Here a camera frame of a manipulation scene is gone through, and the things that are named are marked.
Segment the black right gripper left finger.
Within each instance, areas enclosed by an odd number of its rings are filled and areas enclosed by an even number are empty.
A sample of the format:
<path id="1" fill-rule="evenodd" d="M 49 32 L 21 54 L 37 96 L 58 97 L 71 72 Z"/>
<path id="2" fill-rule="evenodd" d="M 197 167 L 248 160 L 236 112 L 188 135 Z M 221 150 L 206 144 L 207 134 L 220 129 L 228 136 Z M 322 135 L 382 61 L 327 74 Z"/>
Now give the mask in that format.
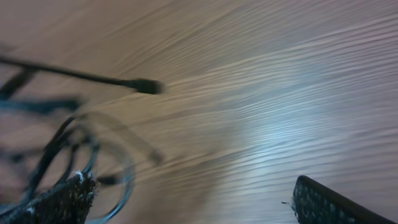
<path id="1" fill-rule="evenodd" d="M 84 224 L 92 207 L 97 181 L 76 176 L 1 215 L 2 224 Z"/>

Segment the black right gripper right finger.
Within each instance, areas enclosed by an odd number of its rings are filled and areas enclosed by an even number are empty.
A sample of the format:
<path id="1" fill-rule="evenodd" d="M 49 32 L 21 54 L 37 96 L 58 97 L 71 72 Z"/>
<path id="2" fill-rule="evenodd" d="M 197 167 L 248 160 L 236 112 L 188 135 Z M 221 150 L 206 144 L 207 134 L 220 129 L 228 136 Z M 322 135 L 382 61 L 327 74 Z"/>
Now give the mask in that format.
<path id="1" fill-rule="evenodd" d="M 300 224 L 396 224 L 305 175 L 296 180 L 292 210 Z"/>

